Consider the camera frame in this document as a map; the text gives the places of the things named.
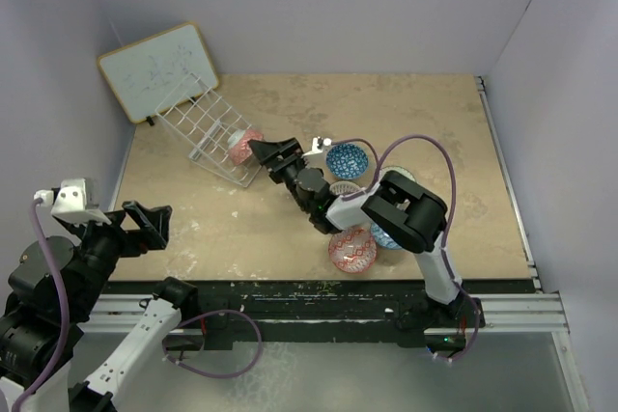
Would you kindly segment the red white patterned bowl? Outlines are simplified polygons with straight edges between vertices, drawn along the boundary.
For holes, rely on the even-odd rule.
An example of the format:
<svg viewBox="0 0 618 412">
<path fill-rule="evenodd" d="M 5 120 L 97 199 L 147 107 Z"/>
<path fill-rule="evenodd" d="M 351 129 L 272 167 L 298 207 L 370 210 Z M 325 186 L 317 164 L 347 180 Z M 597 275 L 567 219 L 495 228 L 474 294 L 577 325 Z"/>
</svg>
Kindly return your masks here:
<svg viewBox="0 0 618 412">
<path fill-rule="evenodd" d="M 378 254 L 377 243 L 370 231 L 354 226 L 333 235 L 328 243 L 331 262 L 341 271 L 359 274 L 368 270 Z"/>
</svg>

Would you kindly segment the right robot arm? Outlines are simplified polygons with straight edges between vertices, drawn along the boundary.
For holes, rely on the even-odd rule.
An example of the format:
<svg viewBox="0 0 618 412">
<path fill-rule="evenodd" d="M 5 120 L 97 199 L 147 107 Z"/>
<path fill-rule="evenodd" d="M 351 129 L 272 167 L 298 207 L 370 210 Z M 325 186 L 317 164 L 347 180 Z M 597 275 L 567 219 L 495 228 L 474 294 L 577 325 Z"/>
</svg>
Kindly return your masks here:
<svg viewBox="0 0 618 412">
<path fill-rule="evenodd" d="M 410 140 L 434 145 L 443 155 L 450 177 L 450 202 L 398 172 L 379 174 L 391 152 Z M 323 234 L 340 233 L 371 221 L 404 250 L 412 253 L 421 270 L 430 302 L 431 319 L 451 326 L 464 314 L 461 299 L 468 294 L 463 279 L 448 252 L 448 237 L 455 216 L 457 184 L 453 161 L 438 140 L 424 134 L 410 134 L 393 142 L 379 157 L 370 186 L 349 195 L 335 195 L 323 170 L 310 167 L 308 159 L 328 156 L 345 143 L 316 137 L 305 152 L 295 138 L 280 142 L 251 140 L 253 156 L 267 169 L 269 177 L 283 184 L 313 227 Z"/>
</svg>

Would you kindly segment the pink red patterned bowl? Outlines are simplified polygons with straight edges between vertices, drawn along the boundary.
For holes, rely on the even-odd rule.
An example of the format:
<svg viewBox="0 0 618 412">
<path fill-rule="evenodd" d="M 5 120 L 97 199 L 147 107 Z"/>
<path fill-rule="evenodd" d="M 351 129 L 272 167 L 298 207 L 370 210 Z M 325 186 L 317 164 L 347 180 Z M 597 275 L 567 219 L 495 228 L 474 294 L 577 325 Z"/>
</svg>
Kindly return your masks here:
<svg viewBox="0 0 618 412">
<path fill-rule="evenodd" d="M 228 138 L 228 155 L 235 166 L 245 162 L 252 156 L 249 142 L 262 141 L 264 134 L 254 128 L 239 129 Z"/>
</svg>

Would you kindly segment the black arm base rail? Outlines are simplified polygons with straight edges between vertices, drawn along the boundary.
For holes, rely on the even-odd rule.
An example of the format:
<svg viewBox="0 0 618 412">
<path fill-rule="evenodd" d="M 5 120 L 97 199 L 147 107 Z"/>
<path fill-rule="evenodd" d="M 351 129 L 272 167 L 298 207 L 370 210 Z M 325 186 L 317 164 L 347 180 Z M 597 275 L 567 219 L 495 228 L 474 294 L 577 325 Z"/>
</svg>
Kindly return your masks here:
<svg viewBox="0 0 618 412">
<path fill-rule="evenodd" d="M 536 293 L 529 279 L 471 280 L 469 304 L 441 309 L 418 281 L 202 281 L 198 310 L 204 322 L 177 331 L 181 343 L 229 350 L 234 343 L 392 343 L 458 350 L 463 331 L 491 324 L 491 304 L 519 303 Z"/>
</svg>

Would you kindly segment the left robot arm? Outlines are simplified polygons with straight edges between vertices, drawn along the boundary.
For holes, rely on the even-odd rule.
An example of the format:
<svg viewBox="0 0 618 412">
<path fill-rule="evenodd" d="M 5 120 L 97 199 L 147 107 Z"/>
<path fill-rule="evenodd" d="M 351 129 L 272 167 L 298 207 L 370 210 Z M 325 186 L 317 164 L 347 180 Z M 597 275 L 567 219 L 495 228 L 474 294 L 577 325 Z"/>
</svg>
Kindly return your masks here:
<svg viewBox="0 0 618 412">
<path fill-rule="evenodd" d="M 117 411 L 148 356 L 170 331 L 197 319 L 197 289 L 172 277 L 159 282 L 116 350 L 71 386 L 73 350 L 118 260 L 166 248 L 173 209 L 128 201 L 102 224 L 64 222 L 81 240 L 73 245 L 44 235 L 39 205 L 34 201 L 29 210 L 37 240 L 9 277 L 12 292 L 1 317 L 1 392 L 12 411 Z"/>
</svg>

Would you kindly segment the dark blue triangle bowl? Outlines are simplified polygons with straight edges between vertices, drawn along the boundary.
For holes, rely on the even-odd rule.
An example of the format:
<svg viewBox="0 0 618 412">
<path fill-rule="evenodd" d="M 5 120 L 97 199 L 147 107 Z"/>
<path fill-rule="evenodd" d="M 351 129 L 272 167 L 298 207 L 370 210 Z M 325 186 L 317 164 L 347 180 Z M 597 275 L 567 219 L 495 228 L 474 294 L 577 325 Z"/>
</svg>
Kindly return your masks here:
<svg viewBox="0 0 618 412">
<path fill-rule="evenodd" d="M 325 164 L 338 179 L 358 179 L 369 167 L 369 158 L 359 146 L 347 143 L 333 146 L 326 155 Z"/>
</svg>

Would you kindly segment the brown white patterned bowl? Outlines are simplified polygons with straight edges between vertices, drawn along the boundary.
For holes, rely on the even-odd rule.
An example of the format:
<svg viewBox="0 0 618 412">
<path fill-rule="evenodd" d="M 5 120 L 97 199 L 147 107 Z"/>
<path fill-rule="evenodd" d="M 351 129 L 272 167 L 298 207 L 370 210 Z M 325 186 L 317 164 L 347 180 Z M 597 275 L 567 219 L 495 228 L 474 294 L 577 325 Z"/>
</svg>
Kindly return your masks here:
<svg viewBox="0 0 618 412">
<path fill-rule="evenodd" d="M 329 187 L 329 191 L 336 196 L 351 195 L 358 192 L 360 189 L 361 187 L 358 184 L 349 180 L 335 181 Z"/>
</svg>

